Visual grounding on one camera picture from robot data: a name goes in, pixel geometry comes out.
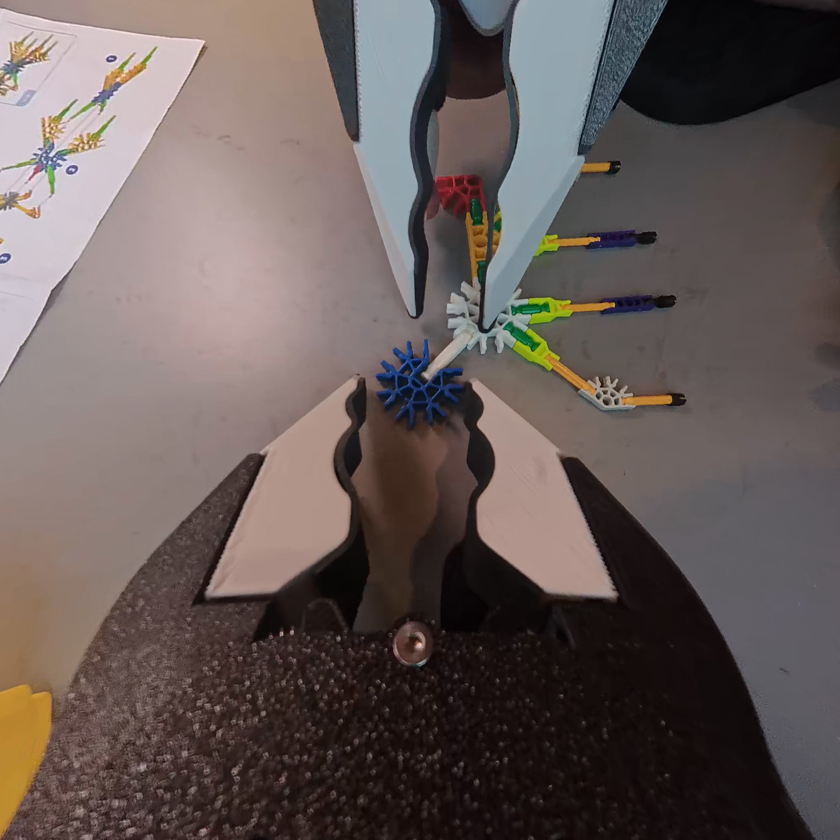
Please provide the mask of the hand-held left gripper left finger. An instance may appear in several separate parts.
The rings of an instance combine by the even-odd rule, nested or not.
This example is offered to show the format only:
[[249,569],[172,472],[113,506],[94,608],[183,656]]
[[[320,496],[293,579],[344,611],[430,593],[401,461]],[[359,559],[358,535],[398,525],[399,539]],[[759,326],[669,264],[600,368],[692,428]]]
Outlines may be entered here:
[[365,379],[349,378],[261,452],[256,477],[208,571],[207,601],[273,596],[320,570],[360,530]]

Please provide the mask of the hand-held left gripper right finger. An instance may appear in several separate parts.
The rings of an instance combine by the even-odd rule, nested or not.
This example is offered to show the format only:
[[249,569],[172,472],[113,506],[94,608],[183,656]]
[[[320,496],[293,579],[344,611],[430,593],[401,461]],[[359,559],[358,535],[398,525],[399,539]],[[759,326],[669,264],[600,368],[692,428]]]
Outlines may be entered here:
[[560,447],[478,379],[464,420],[476,480],[461,554],[464,627],[565,632],[566,607],[619,606]]

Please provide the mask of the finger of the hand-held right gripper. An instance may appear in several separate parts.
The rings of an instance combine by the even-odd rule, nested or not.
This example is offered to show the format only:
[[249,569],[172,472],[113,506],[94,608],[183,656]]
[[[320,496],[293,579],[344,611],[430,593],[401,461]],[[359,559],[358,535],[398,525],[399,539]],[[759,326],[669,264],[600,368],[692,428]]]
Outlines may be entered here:
[[486,272],[480,329],[489,330],[535,256],[580,173],[581,133],[606,32],[607,1],[521,1],[509,13],[502,51],[511,139],[497,193],[497,251]]
[[353,3],[359,136],[354,151],[408,315],[424,312],[428,137],[445,101],[448,15],[436,1]]

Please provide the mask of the multicoloured construction toy model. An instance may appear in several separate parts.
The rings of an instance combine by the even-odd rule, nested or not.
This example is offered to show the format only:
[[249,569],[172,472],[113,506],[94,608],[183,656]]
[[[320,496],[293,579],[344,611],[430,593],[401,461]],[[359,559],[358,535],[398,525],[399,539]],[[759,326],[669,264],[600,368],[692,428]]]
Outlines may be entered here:
[[492,224],[489,224],[484,183],[479,175],[441,175],[436,177],[435,183],[438,207],[465,222],[471,279],[461,284],[460,292],[450,295],[446,311],[452,339],[423,373],[425,380],[431,380],[448,368],[461,353],[474,348],[484,353],[492,346],[498,353],[511,350],[526,361],[557,374],[572,385],[579,396],[604,412],[686,404],[686,397],[680,393],[630,393],[617,378],[608,375],[585,380],[564,364],[535,330],[536,326],[569,319],[576,314],[617,316],[668,309],[676,304],[674,296],[631,295],[575,303],[554,297],[525,298],[521,290],[516,290],[492,328],[482,332],[480,293],[487,274],[488,245],[496,251],[501,241],[501,212],[496,211]]

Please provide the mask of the blue snowflake connector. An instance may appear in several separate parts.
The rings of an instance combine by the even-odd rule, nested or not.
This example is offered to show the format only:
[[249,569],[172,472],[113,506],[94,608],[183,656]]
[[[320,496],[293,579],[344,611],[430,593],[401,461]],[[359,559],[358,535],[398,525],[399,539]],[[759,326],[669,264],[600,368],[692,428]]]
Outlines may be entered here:
[[410,341],[402,350],[394,348],[395,360],[382,360],[376,379],[381,384],[377,396],[385,410],[395,410],[395,421],[406,420],[413,428],[420,416],[428,425],[442,424],[448,418],[446,405],[459,403],[459,394],[466,386],[459,379],[463,368],[446,364],[432,371],[433,360],[428,340],[416,354]]

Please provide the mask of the yellow plastic bin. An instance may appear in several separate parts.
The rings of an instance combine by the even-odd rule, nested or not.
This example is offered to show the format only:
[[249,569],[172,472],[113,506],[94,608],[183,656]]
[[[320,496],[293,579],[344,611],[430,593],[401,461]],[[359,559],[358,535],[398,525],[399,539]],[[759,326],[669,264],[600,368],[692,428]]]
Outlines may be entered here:
[[1,834],[42,763],[52,724],[52,696],[20,685],[1,692]]

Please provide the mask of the grey desk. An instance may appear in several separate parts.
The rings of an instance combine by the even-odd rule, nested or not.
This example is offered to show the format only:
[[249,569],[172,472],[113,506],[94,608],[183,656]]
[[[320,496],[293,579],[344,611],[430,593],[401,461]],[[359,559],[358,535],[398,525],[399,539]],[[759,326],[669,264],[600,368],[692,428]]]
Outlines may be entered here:
[[[396,288],[310,2],[4,2],[205,41],[2,384],[2,689],[60,693],[137,568],[247,454],[392,347],[445,345],[469,270],[428,226],[423,317]],[[600,413],[513,353],[475,376],[583,460],[677,562],[739,661],[816,837],[838,838],[838,82],[674,127],[620,105],[526,294],[670,293],[544,332],[583,377],[687,405]]]

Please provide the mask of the person's right hand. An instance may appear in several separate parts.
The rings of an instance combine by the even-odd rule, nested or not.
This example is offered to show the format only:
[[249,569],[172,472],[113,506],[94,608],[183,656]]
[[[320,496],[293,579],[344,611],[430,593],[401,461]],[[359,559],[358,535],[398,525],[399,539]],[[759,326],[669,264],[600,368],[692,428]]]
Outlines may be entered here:
[[483,35],[472,28],[452,30],[444,50],[444,100],[480,100],[503,91],[504,34]]

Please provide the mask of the white instruction sheet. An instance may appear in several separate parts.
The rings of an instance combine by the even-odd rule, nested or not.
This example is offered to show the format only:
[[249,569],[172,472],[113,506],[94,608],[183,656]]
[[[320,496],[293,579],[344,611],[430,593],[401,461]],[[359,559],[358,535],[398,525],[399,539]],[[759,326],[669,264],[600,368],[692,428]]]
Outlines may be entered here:
[[204,47],[1,10],[1,377]]

